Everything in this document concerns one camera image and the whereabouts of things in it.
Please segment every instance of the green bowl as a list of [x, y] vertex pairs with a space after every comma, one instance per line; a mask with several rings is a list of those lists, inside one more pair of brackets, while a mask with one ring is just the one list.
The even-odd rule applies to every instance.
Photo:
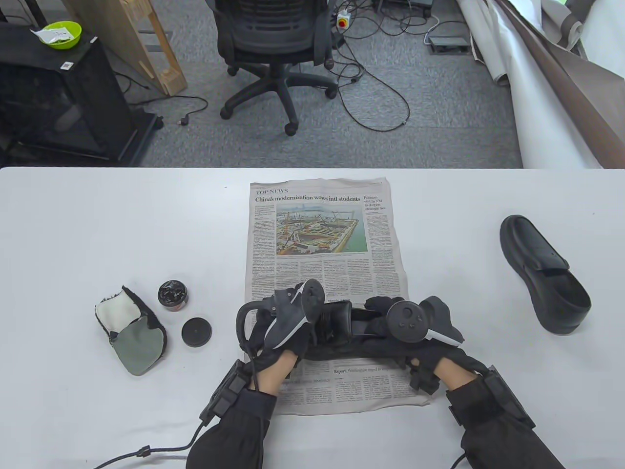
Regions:
[[80, 35], [82, 32], [82, 26], [74, 21], [57, 21], [56, 23], [50, 23], [43, 29], [61, 29], [67, 28], [67, 30], [72, 33], [74, 39], [71, 41], [58, 41], [53, 44], [46, 44], [47, 46], [52, 47], [53, 49], [64, 50], [71, 49], [78, 41], [80, 41]]

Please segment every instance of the power cable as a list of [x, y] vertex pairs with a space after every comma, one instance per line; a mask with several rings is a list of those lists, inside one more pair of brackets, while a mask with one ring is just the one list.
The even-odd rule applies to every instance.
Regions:
[[189, 448], [193, 446], [193, 443], [195, 443], [195, 440], [197, 440], [199, 432], [202, 430], [203, 426], [204, 426], [204, 422], [199, 424], [197, 430], [195, 431], [195, 433], [193, 434], [193, 437], [191, 438], [191, 441], [184, 446], [179, 446], [177, 448], [153, 448], [152, 449], [150, 448], [149, 445], [147, 445], [141, 448], [140, 450], [134, 451], [132, 453], [126, 453], [125, 455], [121, 455], [121, 456], [117, 456], [116, 458], [109, 459], [108, 461], [100, 464], [94, 469], [102, 469], [103, 467], [106, 467], [109, 464], [116, 463], [117, 461], [121, 461], [123, 459], [128, 459], [128, 458], [133, 458], [133, 457], [145, 458], [153, 453], [175, 453], [177, 451], [188, 450]]
[[5, 18], [19, 18], [22, 21], [26, 21], [28, 23], [28, 26], [34, 26], [33, 22], [30, 19], [26, 19], [23, 16], [20, 16], [18, 14], [6, 14], [4, 15]]
[[129, 103], [129, 105], [130, 106], [145, 106], [146, 104], [155, 103], [156, 101], [165, 101], [166, 99], [175, 99], [175, 98], [199, 99], [200, 101], [204, 103], [204, 106], [202, 106], [201, 108], [195, 109], [194, 111], [190, 111], [186, 113], [184, 117], [178, 121], [178, 124], [180, 124], [181, 126], [189, 125], [190, 115], [195, 114], [195, 113], [201, 113], [202, 111], [206, 110], [206, 108], [208, 108], [208, 101], [206, 101], [201, 96], [187, 96], [185, 94], [177, 94], [175, 96], [161, 96], [159, 98], [146, 99], [145, 101], [140, 101], [138, 103]]
[[134, 78], [132, 78], [131, 76], [128, 76], [128, 75], [126, 75], [126, 74], [124, 74], [124, 73], [116, 72], [115, 70], [113, 71], [113, 73], [114, 73], [116, 76], [122, 76], [122, 77], [124, 77], [124, 78], [126, 78], [126, 79], [128, 80], [128, 86], [126, 86], [126, 89], [123, 91], [123, 93], [124, 93], [124, 94], [126, 94], [126, 93], [128, 93], [128, 91], [130, 91], [130, 89], [131, 89], [131, 88], [132, 88], [132, 86], [133, 86], [133, 83], [134, 83], [134, 84], [136, 84], [137, 86], [142, 87], [143, 89], [150, 89], [150, 87], [149, 87], [149, 86], [146, 86], [146, 85], [144, 85], [144, 84], [139, 83], [138, 81], [136, 81], [136, 80], [135, 80]]
[[462, 453], [462, 456], [460, 456], [451, 466], [451, 468], [449, 469], [456, 469], [456, 467], [458, 467], [458, 465], [462, 462], [463, 459], [465, 459], [467, 457], [467, 453]]
[[[122, 77], [124, 77], [124, 78], [126, 78], [128, 80], [128, 86], [126, 86], [126, 88], [123, 90], [123, 94], [128, 93], [128, 91], [130, 91], [130, 89], [132, 88], [133, 84], [136, 84], [136, 85], [142, 87], [143, 89], [151, 89], [149, 86], [146, 86], [144, 84], [139, 83], [134, 78], [132, 78], [132, 77], [130, 77], [130, 76], [124, 74], [124, 73], [120, 73], [120, 72], [116, 72], [116, 71], [113, 71], [113, 73], [116, 76], [122, 76]], [[146, 104], [155, 103], [156, 101], [165, 101], [167, 99], [174, 99], [174, 98], [198, 99], [198, 100], [200, 100], [200, 101], [202, 101], [204, 103], [204, 105], [201, 108], [195, 109], [194, 111], [190, 111], [190, 112], [186, 113], [184, 115], [184, 117], [182, 117], [178, 121], [178, 124], [180, 124], [181, 126], [189, 125], [189, 116], [190, 115], [196, 114], [196, 113], [200, 113], [200, 112], [204, 111], [206, 108], [208, 108], [208, 101], [206, 101], [201, 96], [187, 96], [185, 94], [177, 94], [175, 96], [160, 96], [158, 98], [146, 99], [145, 101], [140, 101], [138, 103], [128, 103], [128, 105], [129, 106], [145, 106]]]
[[26, 17], [27, 17], [27, 18], [30, 18], [29, 23], [31, 24], [31, 26], [34, 26], [34, 25], [35, 25], [35, 21], [34, 21], [34, 19], [31, 17], [31, 15], [30, 15], [30, 14], [26, 11], [26, 7], [25, 7], [25, 6], [24, 6], [24, 4], [22, 3], [22, 1], [21, 1], [21, 0], [16, 0], [16, 1], [17, 1], [17, 3], [19, 3], [19, 5], [22, 7], [22, 11], [24, 11], [24, 14], [26, 15]]
[[[371, 16], [365, 16], [361, 13], [366, 13], [366, 12], [376, 12], [376, 10], [373, 8], [373, 5], [371, 3], [368, 2], [368, 0], [344, 0], [341, 4], [337, 5], [335, 8], [335, 12], [334, 15], [332, 17], [332, 22], [333, 24], [336, 22], [336, 14], [343, 10], [343, 9], [347, 9], [351, 15], [351, 20], [350, 20], [350, 24], [349, 27], [342, 32], [342, 41], [339, 41], [338, 46], [336, 48], [336, 52], [338, 53], [338, 55], [340, 55], [340, 57], [342, 57], [343, 59], [346, 60], [346, 62], [343, 61], [339, 61], [339, 60], [335, 60], [334, 62], [336, 64], [342, 65], [342, 69], [340, 72], [334, 72], [334, 71], [330, 71], [330, 73], [332, 73], [333, 75], [335, 75], [337, 77], [337, 80], [339, 82], [339, 87], [338, 87], [338, 95], [341, 98], [341, 104], [343, 106], [343, 108], [345, 109], [345, 112], [347, 112], [347, 115], [349, 115], [349, 117], [358, 125], [360, 125], [363, 128], [366, 128], [368, 130], [371, 131], [375, 131], [375, 132], [381, 132], [381, 133], [386, 133], [386, 132], [391, 132], [394, 130], [397, 130], [403, 126], [406, 125], [406, 123], [408, 122], [410, 115], [411, 115], [411, 109], [410, 109], [410, 104], [408, 103], [407, 99], [396, 89], [394, 89], [392, 86], [390, 86], [387, 82], [383, 81], [382, 79], [378, 78], [377, 76], [373, 75], [373, 73], [371, 73], [369, 70], [367, 70], [367, 68], [356, 58], [356, 55], [354, 54], [354, 51], [352, 50], [352, 48], [350, 47], [350, 45], [348, 44], [347, 40], [361, 40], [361, 39], [367, 39], [370, 38], [374, 35], [376, 35], [377, 33], [383, 33], [386, 36], [389, 37], [393, 37], [396, 38], [398, 36], [401, 36], [402, 34], [407, 34], [409, 36], [424, 36], [424, 44], [428, 45], [428, 37], [429, 34], [434, 31], [436, 28], [438, 28], [440, 25], [442, 24], [446, 24], [446, 23], [465, 23], [464, 21], [456, 21], [456, 20], [450, 20], [450, 21], [442, 21], [437, 17], [437, 16], [433, 16], [432, 18], [436, 21], [436, 23], [431, 26], [430, 28], [423, 30], [423, 31], [413, 31], [411, 30], [411, 28], [414, 27], [423, 27], [428, 23], [428, 19], [423, 18], [422, 16], [417, 15], [416, 13], [414, 13], [412, 10], [412, 4], [410, 3], [409, 0], [407, 0], [408, 2], [408, 6], [409, 6], [409, 10], [410, 13], [407, 15], [404, 15], [402, 17], [397, 17], [393, 14], [391, 14], [386, 8], [382, 8], [380, 10], [380, 13], [382, 15], [382, 19], [380, 19], [379, 21], [377, 21], [375, 18], [372, 18]], [[413, 18], [418, 18], [421, 20], [421, 22], [414, 24], [413, 23]], [[364, 36], [348, 36], [346, 33], [353, 28], [354, 24], [356, 23], [357, 19], [365, 19], [367, 21], [372, 22], [373, 24], [376, 25], [376, 29], [375, 31], [373, 31], [372, 33], [368, 33], [365, 34]], [[394, 33], [394, 32], [390, 32], [387, 29], [385, 29], [383, 27], [384, 21], [386, 19], [395, 21], [396, 23], [399, 24], [399, 31]], [[351, 55], [351, 57], [348, 57], [346, 55], [344, 55], [341, 52], [341, 48], [342, 46], [345, 45], [345, 47], [347, 47], [347, 49], [349, 50], [349, 53]], [[381, 83], [382, 85], [384, 85], [386, 88], [390, 89], [394, 94], [396, 94], [397, 96], [399, 96], [399, 98], [402, 100], [402, 102], [404, 103], [404, 105], [406, 106], [406, 117], [397, 125], [393, 126], [392, 128], [389, 129], [376, 129], [376, 128], [372, 128], [370, 126], [367, 126], [365, 124], [363, 124], [362, 122], [360, 122], [360, 120], [358, 120], [353, 114], [352, 112], [350, 112], [350, 110], [347, 107], [347, 104], [345, 103], [345, 99], [343, 96], [343, 88], [346, 86], [350, 86], [352, 84], [356, 84], [357, 82], [359, 82], [363, 76], [368, 75], [370, 77], [372, 77], [373, 79], [375, 79], [377, 82]], [[347, 83], [341, 83], [342, 79], [347, 79], [349, 80]]]

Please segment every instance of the newspaper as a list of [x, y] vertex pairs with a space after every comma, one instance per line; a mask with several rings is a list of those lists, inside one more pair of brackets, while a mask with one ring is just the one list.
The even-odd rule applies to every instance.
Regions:
[[[312, 179], [251, 185], [245, 300], [315, 278], [326, 302], [408, 298], [386, 179]], [[246, 329], [253, 325], [249, 315]], [[424, 405], [393, 360], [303, 360], [284, 382], [276, 411], [324, 415]]]

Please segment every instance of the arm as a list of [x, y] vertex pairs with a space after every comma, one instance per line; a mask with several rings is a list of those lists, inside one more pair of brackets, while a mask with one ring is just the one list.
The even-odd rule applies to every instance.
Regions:
[[[260, 418], [251, 411], [273, 409], [280, 386], [296, 361], [297, 356], [285, 350], [275, 364], [260, 371], [257, 375], [259, 391], [254, 390], [252, 382], [244, 391], [245, 396], [241, 395], [245, 405], [239, 406], [237, 402], [217, 425], [199, 437], [189, 452], [186, 469], [256, 469], [264, 435], [261, 437]], [[265, 432], [268, 428], [269, 420], [265, 420]]]
[[[443, 358], [434, 374], [449, 388], [447, 398], [455, 410], [463, 411], [478, 404], [488, 408], [497, 406], [482, 378], [453, 361]], [[464, 426], [461, 446], [472, 467], [564, 469], [532, 430], [507, 413], [500, 412], [482, 420]]]

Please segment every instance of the wooden frame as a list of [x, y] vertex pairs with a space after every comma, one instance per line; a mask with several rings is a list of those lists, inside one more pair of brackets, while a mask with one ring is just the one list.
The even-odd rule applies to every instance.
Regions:
[[[163, 26], [150, 0], [62, 0], [83, 28], [132, 66], [160, 91], [173, 96], [187, 87], [180, 64], [169, 45]], [[148, 18], [169, 68], [157, 72], [141, 41], [136, 23]]]

